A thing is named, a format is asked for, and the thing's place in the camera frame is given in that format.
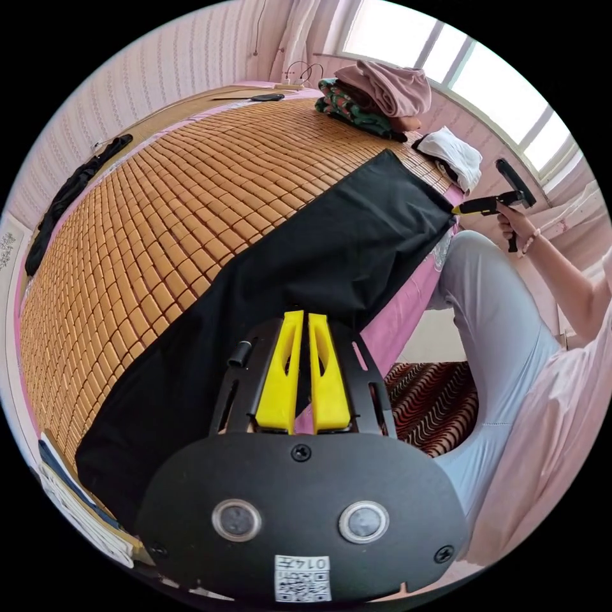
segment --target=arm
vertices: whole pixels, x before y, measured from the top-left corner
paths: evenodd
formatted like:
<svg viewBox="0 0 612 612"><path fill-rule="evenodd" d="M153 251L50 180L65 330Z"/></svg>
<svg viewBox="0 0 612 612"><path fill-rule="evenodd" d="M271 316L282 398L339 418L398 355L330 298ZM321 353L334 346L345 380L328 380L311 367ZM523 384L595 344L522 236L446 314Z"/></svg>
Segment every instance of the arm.
<svg viewBox="0 0 612 612"><path fill-rule="evenodd" d="M500 205L499 211L498 221L504 237L509 237L514 230L517 242L522 247L534 234L534 225L517 210ZM601 328L612 297L606 280L591 283L543 236L533 241L527 256L574 331L587 341L593 340Z"/></svg>

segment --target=leg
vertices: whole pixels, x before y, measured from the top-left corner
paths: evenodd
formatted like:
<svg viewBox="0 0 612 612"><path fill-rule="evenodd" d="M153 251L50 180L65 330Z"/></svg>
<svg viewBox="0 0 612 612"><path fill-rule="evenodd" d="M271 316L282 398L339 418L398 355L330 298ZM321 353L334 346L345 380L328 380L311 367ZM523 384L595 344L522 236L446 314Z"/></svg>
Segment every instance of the leg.
<svg viewBox="0 0 612 612"><path fill-rule="evenodd" d="M429 307L454 308L478 391L474 432L435 459L473 525L523 398L559 345L504 253L473 231L452 240Z"/></svg>

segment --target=pink clothing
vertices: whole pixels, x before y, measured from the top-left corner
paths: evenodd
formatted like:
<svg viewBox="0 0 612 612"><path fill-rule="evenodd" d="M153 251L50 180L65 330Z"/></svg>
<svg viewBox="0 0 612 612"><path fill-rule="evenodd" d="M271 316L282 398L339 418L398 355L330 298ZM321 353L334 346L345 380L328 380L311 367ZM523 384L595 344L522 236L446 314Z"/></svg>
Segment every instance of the pink clothing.
<svg viewBox="0 0 612 612"><path fill-rule="evenodd" d="M612 291L612 249L604 257ZM612 396L612 302L597 338L560 351L525 397L478 514L466 561L496 562L529 536L582 468Z"/></svg>
<svg viewBox="0 0 612 612"><path fill-rule="evenodd" d="M335 76L368 94L387 117L413 117L432 105L432 88L421 69L358 61Z"/></svg>

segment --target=bracelet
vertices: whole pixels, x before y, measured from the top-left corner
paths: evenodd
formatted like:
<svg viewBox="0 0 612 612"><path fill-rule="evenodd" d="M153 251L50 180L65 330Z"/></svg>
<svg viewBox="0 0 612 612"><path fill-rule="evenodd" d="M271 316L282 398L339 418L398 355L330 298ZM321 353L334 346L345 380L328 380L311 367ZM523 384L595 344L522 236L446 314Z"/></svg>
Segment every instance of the bracelet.
<svg viewBox="0 0 612 612"><path fill-rule="evenodd" d="M525 255L527 255L527 251L529 250L529 247L533 244L534 240L541 234L541 230L540 228L537 228L533 234L531 235L531 237L529 238L529 240L527 240L527 242L525 242L525 246L521 249L521 252L518 254L519 257L525 257Z"/></svg>

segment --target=knee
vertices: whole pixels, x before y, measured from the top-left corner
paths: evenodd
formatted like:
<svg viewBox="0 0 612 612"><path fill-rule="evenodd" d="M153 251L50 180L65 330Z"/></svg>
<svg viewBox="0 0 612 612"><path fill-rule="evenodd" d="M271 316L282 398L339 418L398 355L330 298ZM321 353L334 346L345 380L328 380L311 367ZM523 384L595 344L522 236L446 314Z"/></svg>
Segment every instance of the knee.
<svg viewBox="0 0 612 612"><path fill-rule="evenodd" d="M491 255L500 253L499 248L480 232L472 229L464 229L458 232L452 239L449 246L449 257L469 256L476 254Z"/></svg>

